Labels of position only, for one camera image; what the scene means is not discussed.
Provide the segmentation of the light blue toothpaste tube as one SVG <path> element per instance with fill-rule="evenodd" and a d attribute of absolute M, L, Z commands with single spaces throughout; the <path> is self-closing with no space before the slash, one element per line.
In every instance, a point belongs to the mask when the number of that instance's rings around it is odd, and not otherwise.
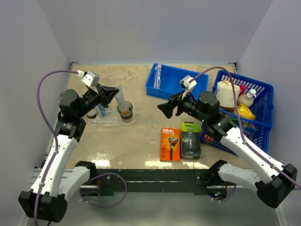
<path fill-rule="evenodd" d="M 104 106 L 102 106 L 101 104 L 98 105 L 98 109 L 99 112 L 101 114 L 102 117 L 106 117 L 107 116 L 107 112 Z"/>

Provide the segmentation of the glass cup with brown band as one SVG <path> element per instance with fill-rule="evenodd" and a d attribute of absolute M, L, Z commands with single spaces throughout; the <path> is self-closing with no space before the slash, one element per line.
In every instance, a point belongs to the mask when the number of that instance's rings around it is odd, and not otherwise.
<path fill-rule="evenodd" d="M 97 109 L 96 108 L 93 108 L 91 111 L 89 111 L 86 116 L 89 118 L 89 119 L 94 119 L 97 117 Z"/>

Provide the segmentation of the white toothpaste tube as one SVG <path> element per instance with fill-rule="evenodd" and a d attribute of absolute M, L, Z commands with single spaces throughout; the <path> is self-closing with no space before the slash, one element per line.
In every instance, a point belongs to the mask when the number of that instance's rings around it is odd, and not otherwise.
<path fill-rule="evenodd" d="M 127 111 L 127 104 L 123 95 L 123 90 L 122 90 L 122 86 L 119 85 L 117 87 L 118 92 L 115 95 L 115 99 L 118 103 L 118 109 L 123 113 Z"/>

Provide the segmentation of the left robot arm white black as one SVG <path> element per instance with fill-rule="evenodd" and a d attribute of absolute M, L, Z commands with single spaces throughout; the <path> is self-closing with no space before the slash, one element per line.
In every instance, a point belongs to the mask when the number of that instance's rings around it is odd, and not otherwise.
<path fill-rule="evenodd" d="M 83 96 L 73 89 L 60 94 L 60 112 L 55 127 L 54 141 L 49 156 L 29 191 L 22 191 L 18 201 L 25 214 L 34 219 L 60 222 L 67 210 L 68 201 L 84 183 L 97 181 L 95 164 L 79 162 L 73 171 L 63 177 L 66 164 L 78 145 L 86 122 L 83 117 L 98 105 L 108 107 L 120 92 L 120 87 L 97 85 L 88 88 Z"/>

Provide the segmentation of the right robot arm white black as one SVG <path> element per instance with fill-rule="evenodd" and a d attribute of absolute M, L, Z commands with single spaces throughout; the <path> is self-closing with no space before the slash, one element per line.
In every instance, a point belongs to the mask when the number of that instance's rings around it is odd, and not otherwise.
<path fill-rule="evenodd" d="M 186 113 L 202 122 L 207 135 L 244 159 L 252 168 L 241 169 L 219 160 L 210 169 L 210 181 L 215 185 L 230 182 L 255 193 L 267 206 L 276 209 L 296 186 L 297 169 L 284 165 L 266 154 L 246 138 L 240 128 L 219 111 L 220 102 L 212 92 L 202 92 L 198 100 L 183 92 L 172 95 L 158 105 L 167 118 Z"/>

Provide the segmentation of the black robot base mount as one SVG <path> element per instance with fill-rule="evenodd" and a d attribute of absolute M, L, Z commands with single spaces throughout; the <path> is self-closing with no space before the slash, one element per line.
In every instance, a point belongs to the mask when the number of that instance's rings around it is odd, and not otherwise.
<path fill-rule="evenodd" d="M 98 189 L 100 196 L 116 192 L 193 193 L 207 195 L 224 185 L 210 179 L 208 169 L 96 169 L 81 187 Z"/>

